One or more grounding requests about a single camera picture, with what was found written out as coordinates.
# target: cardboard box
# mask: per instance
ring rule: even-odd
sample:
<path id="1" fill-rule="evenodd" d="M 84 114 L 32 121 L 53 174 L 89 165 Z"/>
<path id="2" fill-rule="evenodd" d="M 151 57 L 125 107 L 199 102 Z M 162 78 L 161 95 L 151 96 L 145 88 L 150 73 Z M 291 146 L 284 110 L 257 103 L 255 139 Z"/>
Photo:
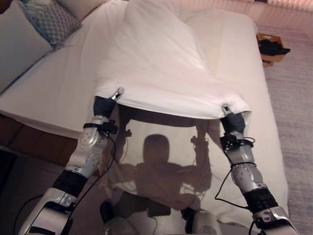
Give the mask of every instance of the cardboard box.
<path id="1" fill-rule="evenodd" d="M 275 35 L 270 35 L 270 34 L 264 34 L 264 33 L 258 33 L 256 35 L 256 38 L 259 41 L 267 39 L 271 42 L 278 42 L 280 45 L 282 45 L 282 47 L 284 48 L 282 39 L 279 36 L 275 36 Z M 268 62 L 279 62 L 282 60 L 282 58 L 285 55 L 263 55 L 261 54 L 261 58 L 263 61 L 268 61 Z"/>

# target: patterned pillow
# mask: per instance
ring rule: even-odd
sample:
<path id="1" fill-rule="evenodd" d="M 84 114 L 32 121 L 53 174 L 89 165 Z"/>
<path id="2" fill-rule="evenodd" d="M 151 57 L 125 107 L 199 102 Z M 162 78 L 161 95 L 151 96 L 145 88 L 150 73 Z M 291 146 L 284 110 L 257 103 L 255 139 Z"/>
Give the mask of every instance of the patterned pillow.
<path id="1" fill-rule="evenodd" d="M 81 27 L 69 12 L 53 0 L 29 0 L 25 7 L 35 27 L 54 48 L 61 46 L 69 35 Z"/>

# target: brown wooden furniture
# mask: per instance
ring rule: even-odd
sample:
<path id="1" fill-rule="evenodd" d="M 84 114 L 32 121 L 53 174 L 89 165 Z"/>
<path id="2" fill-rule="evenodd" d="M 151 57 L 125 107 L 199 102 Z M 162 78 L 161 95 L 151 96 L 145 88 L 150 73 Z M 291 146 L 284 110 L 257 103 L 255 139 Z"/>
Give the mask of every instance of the brown wooden furniture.
<path id="1" fill-rule="evenodd" d="M 282 45 L 282 47 L 284 47 L 283 41 L 279 36 L 275 36 L 275 35 L 270 35 L 270 34 L 264 34 L 264 33 L 258 33 L 256 35 L 256 38 L 259 41 L 267 39 L 271 42 L 278 42 L 280 45 Z M 263 67 L 268 67 L 268 66 L 272 66 L 274 62 L 280 62 L 282 60 L 282 58 L 285 55 L 263 55 L 261 54 L 261 58 L 263 61 Z"/>
<path id="2" fill-rule="evenodd" d="M 76 148 L 77 140 L 39 131 L 0 115 L 0 145 L 65 166 Z"/>
<path id="3" fill-rule="evenodd" d="M 12 0 L 0 0 L 0 14 L 10 6 Z"/>

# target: robotic arm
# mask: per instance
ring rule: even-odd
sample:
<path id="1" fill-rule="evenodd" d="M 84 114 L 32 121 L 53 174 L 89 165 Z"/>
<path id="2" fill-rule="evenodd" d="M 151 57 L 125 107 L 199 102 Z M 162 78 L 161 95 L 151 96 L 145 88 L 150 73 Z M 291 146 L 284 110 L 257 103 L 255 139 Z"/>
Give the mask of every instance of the robotic arm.
<path id="1" fill-rule="evenodd" d="M 108 99 L 96 96 L 94 118 L 84 125 L 77 147 L 62 174 L 37 203 L 23 223 L 19 235 L 67 235 L 71 225 L 71 212 L 78 195 L 88 178 L 96 171 L 108 136 L 116 133 L 117 127 L 109 118 L 115 103 L 124 93 L 119 88 Z"/>
<path id="2" fill-rule="evenodd" d="M 98 168 L 109 134 L 117 131 L 109 118 L 116 101 L 123 93 L 124 90 L 119 88 L 108 99 L 95 98 L 94 118 L 84 125 L 77 147 L 64 171 L 25 220 L 19 235 L 68 234 L 73 222 L 71 212 L 77 198 L 88 178 Z M 263 183 L 262 175 L 254 163 L 251 151 L 253 144 L 243 136 L 245 122 L 241 114 L 232 113 L 227 105 L 223 106 L 223 111 L 223 151 L 231 164 L 232 179 L 245 197 L 256 226 L 262 230 L 260 235 L 300 235 Z M 207 222 L 207 218 L 202 216 L 202 220 L 195 216 L 194 225 L 201 227 L 202 223 Z"/>
<path id="3" fill-rule="evenodd" d="M 225 113 L 221 119 L 225 130 L 220 139 L 223 151 L 231 164 L 232 180 L 245 197 L 253 221 L 262 230 L 260 235 L 300 235 L 263 183 L 262 175 L 254 163 L 253 144 L 243 136 L 243 117 L 232 113 L 227 105 L 223 105 L 222 109 Z"/>

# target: mattress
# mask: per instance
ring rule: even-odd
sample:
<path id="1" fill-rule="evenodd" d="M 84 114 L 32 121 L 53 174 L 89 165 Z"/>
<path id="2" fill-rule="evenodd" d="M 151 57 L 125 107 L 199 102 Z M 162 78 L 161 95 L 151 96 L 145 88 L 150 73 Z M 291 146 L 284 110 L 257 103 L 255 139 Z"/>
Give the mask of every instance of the mattress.
<path id="1" fill-rule="evenodd" d="M 96 68 L 108 53 L 126 5 L 125 1 L 111 0 L 91 13 L 83 27 L 67 39 L 66 47 L 43 58 L 1 95 L 0 112 L 36 129 L 77 138 L 86 117 L 91 115 Z M 253 153 L 258 168 L 277 202 L 288 210 L 282 154 L 255 40 L 255 24 L 244 15 L 214 9 L 185 9 L 180 18 L 197 35 L 215 77 L 251 106 L 246 136 L 256 139 Z M 121 165 L 114 166 L 103 185 L 111 181 L 119 188 L 134 194 L 139 191 L 176 209 L 191 202 L 194 207 L 210 210 L 222 222 L 250 225 L 248 211 L 214 200 L 229 170 L 219 145 L 223 129 L 217 120 L 173 118 L 125 107 L 120 112 L 128 115 L 120 120 L 122 135 L 117 139 Z M 145 164 L 149 157 L 147 160 L 143 153 L 150 142 L 157 143 L 158 153 L 164 154 L 164 164 L 158 167 L 166 168 L 169 177 L 162 177 L 160 171 L 148 171 L 151 165 L 157 166 L 154 162 Z M 136 177 L 138 171 L 149 177 Z M 186 181 L 180 181 L 181 174 L 190 172 Z M 231 179 L 226 181 L 221 197 L 245 205 Z"/>
<path id="2" fill-rule="evenodd" d="M 124 16 L 112 0 L 89 14 L 60 50 L 36 63 L 0 96 L 0 113 L 38 130 L 77 139 L 89 116 L 95 71 Z"/>
<path id="3" fill-rule="evenodd" d="M 279 205 L 288 210 L 282 154 L 255 24 L 247 16 L 214 9 L 183 11 L 180 18 L 197 34 L 214 75 L 251 106 L 246 136 L 256 139 L 253 153 L 264 182 Z M 223 128 L 218 120 L 174 118 L 125 107 L 119 111 L 119 165 L 114 165 L 102 182 L 108 193 L 113 184 L 178 210 L 202 207 L 222 222 L 250 225 L 250 212 L 214 200 L 229 171 L 219 143 Z M 231 178 L 220 197 L 246 205 Z"/>

